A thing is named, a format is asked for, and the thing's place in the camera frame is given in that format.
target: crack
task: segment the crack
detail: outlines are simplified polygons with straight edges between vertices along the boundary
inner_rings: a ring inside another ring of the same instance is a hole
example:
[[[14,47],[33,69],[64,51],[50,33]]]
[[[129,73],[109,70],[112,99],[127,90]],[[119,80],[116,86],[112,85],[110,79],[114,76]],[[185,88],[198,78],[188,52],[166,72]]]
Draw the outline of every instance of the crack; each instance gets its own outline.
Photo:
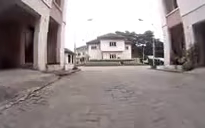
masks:
[[[5,110],[7,110],[7,109],[9,109],[9,108],[11,108],[11,107],[13,107],[13,106],[15,106],[15,105],[20,104],[20,103],[22,103],[22,102],[24,102],[24,101],[30,99],[31,97],[33,97],[33,96],[35,95],[35,93],[37,93],[37,92],[43,90],[44,88],[46,88],[46,87],[48,87],[48,86],[50,86],[50,85],[56,83],[56,82],[59,81],[61,78],[62,78],[62,76],[56,77],[55,79],[53,79],[52,81],[46,83],[45,85],[43,85],[43,86],[41,86],[41,87],[38,87],[38,88],[35,88],[34,90],[31,90],[30,92],[27,92],[27,94],[22,95],[22,96],[19,97],[18,99],[12,99],[12,100],[10,100],[10,101],[6,101],[6,102],[0,104],[0,114],[1,114],[3,111],[5,111]]]

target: building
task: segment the building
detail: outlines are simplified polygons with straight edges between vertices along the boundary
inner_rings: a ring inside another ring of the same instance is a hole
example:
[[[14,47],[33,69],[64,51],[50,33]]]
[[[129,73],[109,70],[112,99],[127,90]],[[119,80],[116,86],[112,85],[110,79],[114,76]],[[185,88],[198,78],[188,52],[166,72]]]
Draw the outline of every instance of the building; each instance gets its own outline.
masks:
[[[88,49],[87,46],[81,46],[76,48],[76,63],[77,64],[84,64],[88,61]]]
[[[0,69],[62,69],[66,0],[0,0]]]
[[[159,0],[165,39],[165,65],[184,49],[198,46],[198,65],[205,66],[205,0]]]
[[[75,53],[65,48],[65,69],[71,70],[74,68]]]
[[[89,60],[132,59],[131,43],[117,34],[106,34],[87,42]]]

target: sky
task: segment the sky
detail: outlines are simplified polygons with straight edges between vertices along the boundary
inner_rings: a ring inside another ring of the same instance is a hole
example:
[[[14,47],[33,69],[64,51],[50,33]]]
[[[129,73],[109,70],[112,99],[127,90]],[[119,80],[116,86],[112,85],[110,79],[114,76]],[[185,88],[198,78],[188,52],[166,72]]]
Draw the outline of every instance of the sky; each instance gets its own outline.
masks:
[[[74,42],[79,47],[115,31],[152,30],[163,40],[158,0],[68,0],[66,16],[65,47],[71,50]]]

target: tree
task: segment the tree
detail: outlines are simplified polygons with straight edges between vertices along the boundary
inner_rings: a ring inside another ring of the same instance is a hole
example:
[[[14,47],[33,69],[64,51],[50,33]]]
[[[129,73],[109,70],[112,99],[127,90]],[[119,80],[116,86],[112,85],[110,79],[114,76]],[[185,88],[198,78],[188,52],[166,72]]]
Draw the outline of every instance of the tree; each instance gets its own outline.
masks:
[[[142,44],[146,44],[145,47],[145,55],[153,55],[153,41],[155,41],[156,46],[156,57],[164,57],[164,46],[163,42],[159,39],[154,38],[154,33],[150,30],[145,31],[143,34],[137,34],[135,32],[115,32],[118,35],[122,35],[126,38],[126,40],[132,42],[132,53],[133,57],[141,57],[143,56],[143,48],[140,47]]]

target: paved road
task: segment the paved road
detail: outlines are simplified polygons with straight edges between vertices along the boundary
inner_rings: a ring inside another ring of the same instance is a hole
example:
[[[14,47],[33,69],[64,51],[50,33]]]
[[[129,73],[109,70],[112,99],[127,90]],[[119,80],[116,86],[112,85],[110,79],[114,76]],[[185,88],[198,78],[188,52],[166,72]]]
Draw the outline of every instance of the paved road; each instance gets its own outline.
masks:
[[[205,76],[83,68],[5,111],[0,128],[205,128]]]

